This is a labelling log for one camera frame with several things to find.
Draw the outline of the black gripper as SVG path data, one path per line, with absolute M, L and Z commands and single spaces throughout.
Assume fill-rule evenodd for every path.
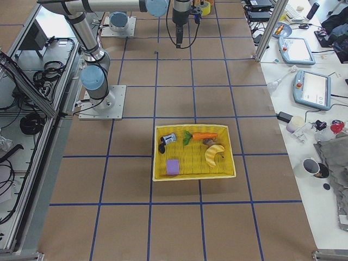
M 183 41 L 183 26 L 188 23 L 190 15 L 194 16 L 195 23 L 197 24 L 195 33 L 196 38 L 201 23 L 202 10 L 200 8 L 190 8 L 190 10 L 185 12 L 177 11 L 176 9 L 172 10 L 172 21 L 176 25 L 176 48 L 181 48 Z

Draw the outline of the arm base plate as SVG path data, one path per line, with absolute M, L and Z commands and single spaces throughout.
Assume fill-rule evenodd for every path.
M 132 38 L 135 33 L 136 17 L 128 17 L 125 27 L 116 27 L 110 22 L 109 16 L 104 20 L 101 32 L 102 38 Z
M 109 94 L 101 104 L 96 100 L 90 100 L 82 104 L 80 120 L 121 120 L 126 97 L 125 85 L 110 85 Z

